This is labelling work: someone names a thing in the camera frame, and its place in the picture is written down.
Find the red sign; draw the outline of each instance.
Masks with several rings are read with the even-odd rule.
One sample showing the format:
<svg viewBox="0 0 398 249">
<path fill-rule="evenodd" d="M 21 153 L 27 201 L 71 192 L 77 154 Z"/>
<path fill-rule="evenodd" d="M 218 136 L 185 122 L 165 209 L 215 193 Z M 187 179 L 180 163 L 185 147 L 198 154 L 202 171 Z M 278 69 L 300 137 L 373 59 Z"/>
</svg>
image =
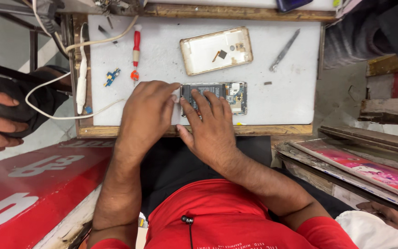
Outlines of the red sign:
<svg viewBox="0 0 398 249">
<path fill-rule="evenodd" d="M 35 246 L 102 182 L 113 145 L 73 139 L 0 161 L 0 248 Z"/>
</svg>

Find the small black component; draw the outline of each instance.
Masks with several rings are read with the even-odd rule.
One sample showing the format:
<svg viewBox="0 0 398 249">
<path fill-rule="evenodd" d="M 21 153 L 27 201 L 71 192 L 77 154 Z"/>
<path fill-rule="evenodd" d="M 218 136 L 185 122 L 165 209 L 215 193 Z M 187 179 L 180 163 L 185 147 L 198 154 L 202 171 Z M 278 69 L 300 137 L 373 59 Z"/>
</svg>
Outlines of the small black component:
<svg viewBox="0 0 398 249">
<path fill-rule="evenodd" d="M 180 88 L 180 95 L 184 97 L 190 105 L 198 112 L 200 116 L 200 112 L 198 110 L 198 106 L 196 101 L 191 96 L 191 90 L 196 89 L 202 96 L 205 90 L 208 90 L 216 95 L 216 97 L 226 97 L 225 83 L 221 84 L 183 84 Z"/>
<path fill-rule="evenodd" d="M 218 55 L 220 58 L 225 59 L 226 52 L 224 50 L 221 50 L 221 52 Z"/>
</svg>

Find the blue circuit board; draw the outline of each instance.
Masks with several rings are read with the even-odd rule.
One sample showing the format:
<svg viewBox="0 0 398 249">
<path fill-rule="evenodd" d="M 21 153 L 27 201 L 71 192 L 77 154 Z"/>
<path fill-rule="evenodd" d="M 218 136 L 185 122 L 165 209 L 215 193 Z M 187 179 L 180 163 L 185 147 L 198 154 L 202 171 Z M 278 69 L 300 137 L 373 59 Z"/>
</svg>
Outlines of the blue circuit board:
<svg viewBox="0 0 398 249">
<path fill-rule="evenodd" d="M 104 86 L 109 86 L 113 83 L 114 79 L 119 75 L 121 70 L 119 68 L 116 68 L 113 73 L 108 72 L 106 77 L 107 77 L 107 82 L 104 83 Z"/>
</svg>

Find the metal tool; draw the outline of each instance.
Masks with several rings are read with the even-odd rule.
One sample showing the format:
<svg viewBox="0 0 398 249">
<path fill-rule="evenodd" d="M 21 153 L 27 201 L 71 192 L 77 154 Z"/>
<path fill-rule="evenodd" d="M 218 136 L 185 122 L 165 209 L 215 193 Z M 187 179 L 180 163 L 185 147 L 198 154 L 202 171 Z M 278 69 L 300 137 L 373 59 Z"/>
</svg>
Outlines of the metal tool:
<svg viewBox="0 0 398 249">
<path fill-rule="evenodd" d="M 103 27 L 101 27 L 101 25 L 98 26 L 98 30 L 101 31 L 101 33 L 102 33 L 105 37 L 111 38 L 111 35 L 110 35 L 107 31 L 105 31 L 105 29 L 104 29 Z M 115 46 L 118 46 L 118 45 L 117 45 L 118 41 L 112 41 L 112 42 L 113 42 L 113 44 L 114 44 Z"/>
<path fill-rule="evenodd" d="M 139 44 L 141 43 L 141 30 L 142 25 L 135 25 L 135 46 L 133 47 L 133 65 L 135 66 L 135 70 L 131 72 L 130 78 L 133 80 L 133 86 L 137 80 L 139 80 L 139 73 L 136 71 L 139 63 Z"/>
<path fill-rule="evenodd" d="M 274 60 L 273 64 L 271 64 L 270 71 L 273 71 L 273 72 L 276 71 L 277 65 L 285 57 L 285 54 L 287 54 L 288 49 L 290 49 L 291 45 L 293 44 L 294 40 L 296 40 L 296 37 L 299 35 L 299 33 L 300 33 L 300 29 L 296 30 L 293 37 L 291 37 L 291 39 L 288 41 L 288 43 L 286 44 L 284 49 L 282 49 L 282 51 L 280 52 L 279 56 L 277 56 L 276 60 Z"/>
<path fill-rule="evenodd" d="M 80 42 L 83 43 L 88 41 L 88 25 L 83 23 L 81 27 Z M 82 113 L 83 107 L 85 105 L 86 88 L 87 88 L 87 57 L 85 55 L 84 46 L 79 47 L 81 52 L 81 64 L 79 67 L 79 78 L 76 86 L 76 106 L 78 114 Z"/>
</svg>

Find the smartphone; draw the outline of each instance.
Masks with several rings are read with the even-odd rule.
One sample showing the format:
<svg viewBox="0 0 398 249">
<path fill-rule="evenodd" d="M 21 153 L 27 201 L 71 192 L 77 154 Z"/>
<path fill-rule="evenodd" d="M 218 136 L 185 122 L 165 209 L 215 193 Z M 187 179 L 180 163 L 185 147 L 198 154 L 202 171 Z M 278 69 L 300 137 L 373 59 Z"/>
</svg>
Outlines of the smartphone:
<svg viewBox="0 0 398 249">
<path fill-rule="evenodd" d="M 311 3 L 313 0 L 276 0 L 280 12 L 288 12 Z"/>
</svg>

